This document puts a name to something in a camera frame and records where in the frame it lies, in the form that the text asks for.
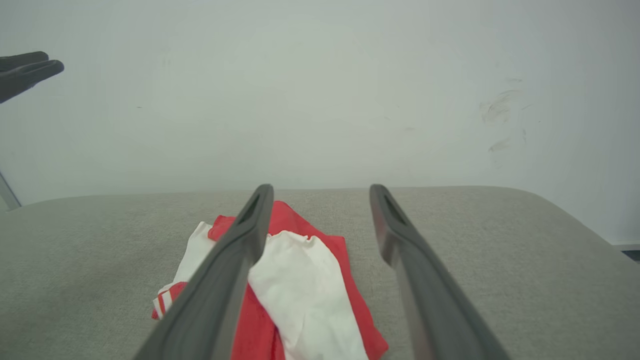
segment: red cloth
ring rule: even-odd
[[[218,241],[229,227],[231,227],[235,219],[234,217],[218,216],[213,223],[213,227],[209,230],[208,237],[214,241]],[[344,286],[351,303],[351,309],[358,323],[367,357],[369,360],[378,360],[388,350],[389,346],[374,326],[369,308],[351,276],[347,246],[344,238],[341,236],[328,236],[321,233],[293,211],[289,205],[282,201],[275,201],[271,211],[269,233],[278,234],[283,230],[309,237],[317,236],[335,256],[340,265]],[[179,282],[167,290],[172,300],[178,296],[185,284],[184,282]],[[163,294],[160,293],[157,299],[159,301],[159,307],[164,312],[162,295]],[[152,317],[157,318],[156,310],[154,310]],[[238,319],[231,359],[285,360],[284,348],[278,329],[248,284],[242,307],[240,308],[240,317]]]

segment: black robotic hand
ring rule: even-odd
[[[49,55],[41,51],[0,56],[0,104],[64,69],[62,62],[49,60]]]

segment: towel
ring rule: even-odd
[[[220,216],[211,228],[199,225],[185,255],[191,253],[192,239],[202,240],[203,229],[217,241],[233,221]],[[355,286],[344,238],[319,232],[280,201],[273,205],[269,233],[275,235],[268,236],[250,270],[232,359],[379,359],[388,345]],[[154,299],[157,317],[184,287],[183,280],[174,279]]]

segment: gray fabric surface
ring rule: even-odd
[[[392,193],[513,359],[640,356],[640,266],[558,207],[505,188]],[[198,222],[236,215],[249,195],[93,196],[0,214],[0,358],[132,357]],[[277,190],[276,199],[346,237],[353,277],[390,345],[385,359],[411,358],[367,190]]]

